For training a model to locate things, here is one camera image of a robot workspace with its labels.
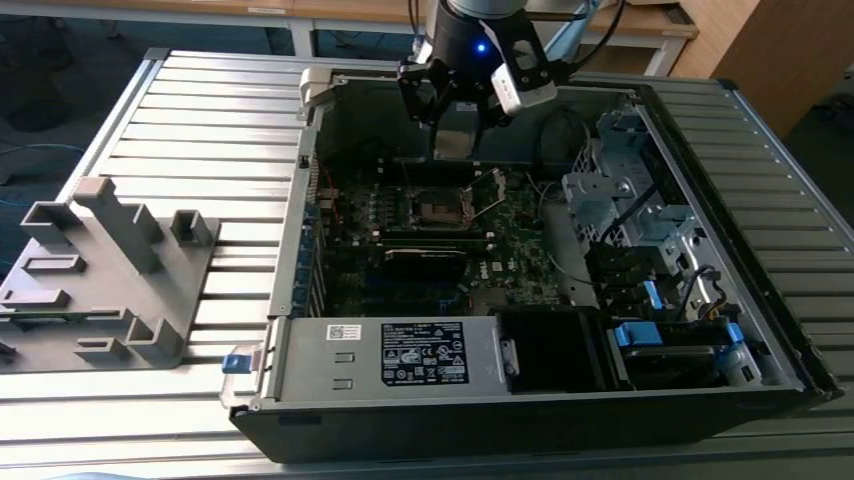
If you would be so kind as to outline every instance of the barcode sticker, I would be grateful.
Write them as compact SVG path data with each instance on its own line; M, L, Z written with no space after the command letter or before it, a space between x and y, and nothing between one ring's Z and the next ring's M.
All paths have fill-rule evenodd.
M249 7L247 8L247 10L249 11L249 13L261 13L265 15L284 15L284 9L281 8L255 8L255 7Z
M327 325L327 340L361 340L361 325Z

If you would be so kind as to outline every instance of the metal workbench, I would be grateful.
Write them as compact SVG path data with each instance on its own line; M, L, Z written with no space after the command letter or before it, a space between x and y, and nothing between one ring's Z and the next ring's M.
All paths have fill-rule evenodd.
M220 406L219 362L235 345L256 343L264 333L303 124L300 72L319 63L349 70L392 68L382 62L305 62L149 52L59 200L67 200L80 176L103 175L113 178L120 199L144 202L155 216L197 209L223 219L189 347L175 370L0 376L0 468L12 469L0 477L79 472L156 478L337 478L345 472L400 477L603 466L615 478L718 478L739 469L778 478L815 472L822 478L847 477L853 396L797 418L754 422L687 446L296 467L264 458ZM778 289L845 383L854 378L850 228L736 91L714 81L654 83ZM236 387L249 394L252 379Z

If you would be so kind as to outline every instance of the table leg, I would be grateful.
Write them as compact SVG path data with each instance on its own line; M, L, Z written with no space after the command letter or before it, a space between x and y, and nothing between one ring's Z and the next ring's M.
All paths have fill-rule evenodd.
M311 58L315 56L313 21L309 18L291 18L288 20L291 36L293 37L293 55Z
M116 20L99 20L101 28L104 29L104 33L107 34L107 38L111 40L119 38L119 22Z
M654 77L666 77L670 75L670 70L676 63L682 49L684 48L687 40L679 37L671 37L664 40L664 44L655 51L650 65L646 67L644 75Z

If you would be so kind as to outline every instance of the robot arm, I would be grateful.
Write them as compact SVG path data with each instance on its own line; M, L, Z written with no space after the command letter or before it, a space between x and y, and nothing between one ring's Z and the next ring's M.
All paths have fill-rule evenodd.
M579 2L574 45L600 0ZM398 70L412 120L435 127L451 104L467 102L476 105L480 133L556 97L555 82L566 82L580 65L548 60L526 5L527 0L435 0L415 60ZM419 96L424 81L434 89L428 100Z

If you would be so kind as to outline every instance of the black cable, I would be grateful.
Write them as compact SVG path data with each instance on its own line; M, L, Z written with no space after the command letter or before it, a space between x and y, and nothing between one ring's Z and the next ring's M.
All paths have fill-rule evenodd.
M339 32L336 32L335 30L329 30L329 34L332 35L332 38L335 38L335 40L337 41L337 44L335 45L335 47L352 48L355 46L352 43L347 41L347 39L339 36Z
M548 114L543 117L539 124L536 125L536 131L534 133L534 138L536 139L535 140L536 143L534 144L532 170L535 172L543 168L543 164L544 164L543 137L546 135L546 130L548 128L548 125L551 124L551 121L556 117L563 117L563 119L566 120L570 126L571 132L586 128L586 125L583 125L584 119L582 118L580 114L575 110L572 110L572 108L568 105L560 105L551 112L548 112Z
M412 3L415 2L418 2L418 0L408 0L408 10L410 10L410 26L412 27L412 35L418 37L418 26L415 24L415 12L412 11Z
M584 56L584 58L582 58L578 62L574 63L574 67L576 71L580 70L590 63L594 57L599 54L599 51L602 50L604 45L611 40L611 37L614 36L614 32L616 32L616 27L619 26L619 21L623 18L624 9L626 9L626 0L619 0L619 6L616 7L616 13L614 14L614 20L611 21L611 26L604 32L604 36L602 37L602 40L599 40L599 43L596 44L596 46L592 47L592 50L590 51L590 53Z
M380 34L379 39L376 40L376 43L374 44L374 48L379 48L379 44L383 43L383 40L386 40L386 34Z
M655 185L652 185L646 192L635 199L634 203L628 206L623 214L616 217L611 226L604 230L602 235L599 236L599 243L604 243L608 238L608 235L616 231L616 229L626 223L626 220L631 218L631 216L640 210L640 207L647 202L647 200L652 197L655 193Z
M364 32L344 32L343 30L332 30L332 32L337 33L344 38L359 38Z
M688 308L688 301L691 299L691 292L694 291L694 285L696 284L696 279L699 276L706 273L708 270L714 270L715 267L711 265L700 265L694 273L691 274L691 278L688 279L688 284L684 288L684 293L682 294L682 300L679 300L679 307L674 311L672 319L674 321L680 321L682 317L684 317L684 310Z

